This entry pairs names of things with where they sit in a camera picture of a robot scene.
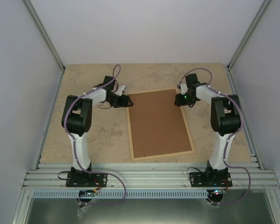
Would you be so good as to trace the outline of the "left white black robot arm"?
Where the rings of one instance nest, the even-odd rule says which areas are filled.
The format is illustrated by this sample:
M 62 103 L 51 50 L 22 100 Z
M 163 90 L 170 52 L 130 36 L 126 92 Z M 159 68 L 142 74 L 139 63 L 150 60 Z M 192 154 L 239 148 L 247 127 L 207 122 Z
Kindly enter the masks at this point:
M 125 94 L 126 85 L 105 76 L 103 83 L 95 85 L 80 96 L 66 98 L 62 116 L 62 127 L 71 143 L 73 163 L 67 181 L 73 185 L 89 186 L 93 180 L 91 160 L 88 155 L 87 133 L 92 124 L 92 109 L 99 103 L 107 102 L 113 108 L 130 107 L 133 102 Z

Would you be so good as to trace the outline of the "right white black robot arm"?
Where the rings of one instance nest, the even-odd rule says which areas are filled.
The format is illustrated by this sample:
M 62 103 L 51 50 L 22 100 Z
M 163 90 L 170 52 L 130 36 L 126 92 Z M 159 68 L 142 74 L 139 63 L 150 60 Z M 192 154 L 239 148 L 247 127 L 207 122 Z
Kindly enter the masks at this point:
M 175 96 L 175 105 L 193 107 L 201 100 L 210 105 L 210 124 L 216 138 L 203 177 L 208 185 L 218 186 L 221 182 L 229 181 L 226 163 L 234 136 L 242 126 L 239 98 L 235 94 L 226 95 L 207 83 L 199 82 L 195 73 L 184 77 L 186 83 L 178 84 L 181 93 Z

